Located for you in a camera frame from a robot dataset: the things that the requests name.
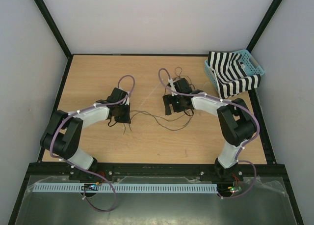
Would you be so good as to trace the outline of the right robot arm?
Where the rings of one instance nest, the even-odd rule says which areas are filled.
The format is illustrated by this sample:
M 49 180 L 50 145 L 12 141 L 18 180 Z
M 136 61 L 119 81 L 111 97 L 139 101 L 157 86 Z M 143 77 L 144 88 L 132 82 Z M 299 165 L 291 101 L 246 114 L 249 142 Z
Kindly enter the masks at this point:
M 258 132 L 258 123 L 243 99 L 224 101 L 207 95 L 202 90 L 193 91 L 185 78 L 169 79 L 167 88 L 171 93 L 164 95 L 165 114 L 187 110 L 204 111 L 218 117 L 224 147 L 215 160 L 214 174 L 219 180 L 226 180 L 232 174 L 232 167 L 238 163 L 238 155 L 245 144 Z

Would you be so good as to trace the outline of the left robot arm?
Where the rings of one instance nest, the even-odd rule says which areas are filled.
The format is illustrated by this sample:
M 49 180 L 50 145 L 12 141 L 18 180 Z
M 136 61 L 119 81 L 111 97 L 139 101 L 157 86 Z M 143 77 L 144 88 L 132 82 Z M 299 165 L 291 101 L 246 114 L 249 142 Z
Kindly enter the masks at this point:
M 86 179 L 98 174 L 97 160 L 79 147 L 83 128 L 100 121 L 115 119 L 130 123 L 129 92 L 114 88 L 106 100 L 98 100 L 92 106 L 75 112 L 54 112 L 40 139 L 40 145 L 63 161 L 78 166 Z

